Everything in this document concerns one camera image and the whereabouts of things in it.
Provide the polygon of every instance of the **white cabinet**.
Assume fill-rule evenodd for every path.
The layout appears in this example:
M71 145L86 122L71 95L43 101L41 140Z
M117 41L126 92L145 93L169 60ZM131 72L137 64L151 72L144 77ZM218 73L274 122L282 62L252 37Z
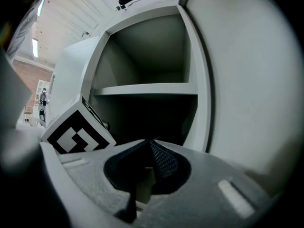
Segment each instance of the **white cabinet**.
M199 37L177 3L131 6L98 37L66 48L54 70L49 117L81 93L110 123L118 144L159 139L204 151L208 69Z

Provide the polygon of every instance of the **ceiling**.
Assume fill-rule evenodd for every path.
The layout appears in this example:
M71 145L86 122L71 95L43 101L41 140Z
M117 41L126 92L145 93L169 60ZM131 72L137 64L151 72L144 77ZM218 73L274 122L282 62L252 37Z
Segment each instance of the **ceiling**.
M19 58L54 68L61 51L92 33L115 13L118 0L45 0L42 13L22 45ZM38 40L38 58L29 51L31 38Z

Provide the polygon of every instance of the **white cube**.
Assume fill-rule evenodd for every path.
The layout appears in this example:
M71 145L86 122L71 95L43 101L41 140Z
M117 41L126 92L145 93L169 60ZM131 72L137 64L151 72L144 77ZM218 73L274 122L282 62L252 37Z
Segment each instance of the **white cube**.
M60 154L100 150L116 145L100 117L81 94L49 122L42 135Z

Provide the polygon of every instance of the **ceiling light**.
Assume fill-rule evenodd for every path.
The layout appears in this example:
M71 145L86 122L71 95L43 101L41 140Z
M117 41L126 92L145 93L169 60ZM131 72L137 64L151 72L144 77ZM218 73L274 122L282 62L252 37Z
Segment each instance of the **ceiling light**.
M38 40L33 39L33 55L34 57L38 57Z

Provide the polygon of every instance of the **brick wall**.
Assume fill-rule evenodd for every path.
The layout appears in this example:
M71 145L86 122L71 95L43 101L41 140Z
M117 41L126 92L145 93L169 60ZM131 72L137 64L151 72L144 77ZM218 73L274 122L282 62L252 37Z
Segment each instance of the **brick wall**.
M32 92L27 105L34 106L38 81L41 79L50 82L52 72L17 60L13 61L13 66L19 77Z

